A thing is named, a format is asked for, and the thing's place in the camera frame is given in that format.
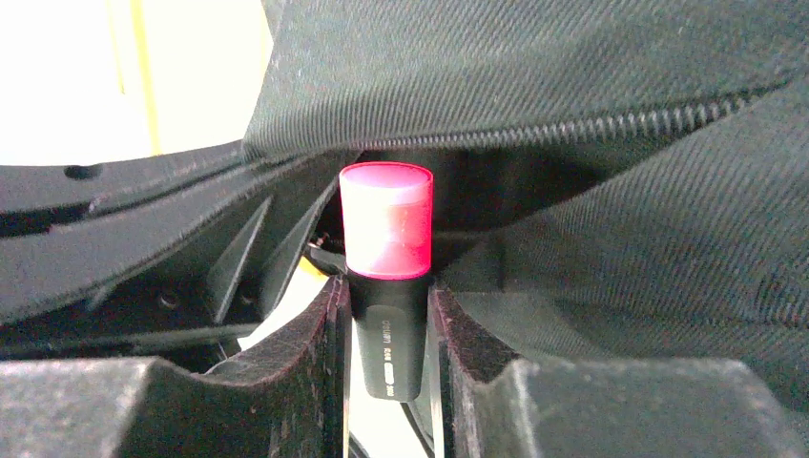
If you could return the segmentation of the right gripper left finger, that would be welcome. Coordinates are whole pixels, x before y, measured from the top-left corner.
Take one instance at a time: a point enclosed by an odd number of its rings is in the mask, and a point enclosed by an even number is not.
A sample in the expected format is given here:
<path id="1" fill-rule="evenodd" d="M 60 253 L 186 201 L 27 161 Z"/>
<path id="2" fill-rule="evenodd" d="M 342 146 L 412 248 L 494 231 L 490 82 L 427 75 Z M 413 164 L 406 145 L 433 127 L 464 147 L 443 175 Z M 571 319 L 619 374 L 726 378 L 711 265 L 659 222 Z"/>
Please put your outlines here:
<path id="1" fill-rule="evenodd" d="M 159 358 L 1 366 L 5 457 L 344 457 L 349 288 L 329 279 L 264 340 L 191 373 Z"/>

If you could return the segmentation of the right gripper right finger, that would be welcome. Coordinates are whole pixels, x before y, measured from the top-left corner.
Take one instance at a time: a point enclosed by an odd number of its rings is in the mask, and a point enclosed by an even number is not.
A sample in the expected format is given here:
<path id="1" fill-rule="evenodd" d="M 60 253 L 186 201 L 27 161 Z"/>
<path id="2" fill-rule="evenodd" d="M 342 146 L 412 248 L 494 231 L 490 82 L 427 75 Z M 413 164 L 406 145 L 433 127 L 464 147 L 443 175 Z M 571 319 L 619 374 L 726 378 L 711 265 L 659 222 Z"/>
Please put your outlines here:
<path id="1" fill-rule="evenodd" d="M 525 359 L 429 293 L 439 457 L 804 457 L 793 421 L 729 360 Z"/>

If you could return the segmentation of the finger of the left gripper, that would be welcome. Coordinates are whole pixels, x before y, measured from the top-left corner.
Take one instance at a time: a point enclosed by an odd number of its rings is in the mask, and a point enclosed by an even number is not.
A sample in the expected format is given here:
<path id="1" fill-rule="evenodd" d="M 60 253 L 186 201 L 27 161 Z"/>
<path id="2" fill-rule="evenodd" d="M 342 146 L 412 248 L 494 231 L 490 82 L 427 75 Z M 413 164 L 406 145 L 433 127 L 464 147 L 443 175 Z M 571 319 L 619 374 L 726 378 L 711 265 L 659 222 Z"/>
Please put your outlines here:
<path id="1" fill-rule="evenodd" d="M 1 170 L 1 356 L 235 339 L 278 306 L 352 152 L 247 161 L 237 142 Z"/>

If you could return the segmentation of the black pink highlighter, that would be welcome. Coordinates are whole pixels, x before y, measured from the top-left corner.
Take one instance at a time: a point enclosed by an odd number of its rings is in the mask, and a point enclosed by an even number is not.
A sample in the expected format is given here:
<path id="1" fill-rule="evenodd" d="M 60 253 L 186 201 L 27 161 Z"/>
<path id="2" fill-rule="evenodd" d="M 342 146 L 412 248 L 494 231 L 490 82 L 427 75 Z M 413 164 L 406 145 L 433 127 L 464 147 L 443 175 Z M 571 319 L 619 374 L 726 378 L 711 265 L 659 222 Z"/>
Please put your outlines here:
<path id="1" fill-rule="evenodd" d="M 413 401 L 423 377 L 434 177 L 422 166 L 371 161 L 344 168 L 339 185 L 365 389 Z"/>

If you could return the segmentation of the black backpack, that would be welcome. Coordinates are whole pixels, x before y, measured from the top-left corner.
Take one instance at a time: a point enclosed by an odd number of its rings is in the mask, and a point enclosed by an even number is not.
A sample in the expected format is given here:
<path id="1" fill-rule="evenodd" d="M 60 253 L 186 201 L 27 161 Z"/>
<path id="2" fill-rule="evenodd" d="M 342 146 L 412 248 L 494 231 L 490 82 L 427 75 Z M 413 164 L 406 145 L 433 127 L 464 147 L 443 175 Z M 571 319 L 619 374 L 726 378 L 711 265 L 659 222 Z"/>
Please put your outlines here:
<path id="1" fill-rule="evenodd" d="M 249 156 L 421 162 L 530 357 L 741 360 L 808 408 L 804 1 L 267 1 Z"/>

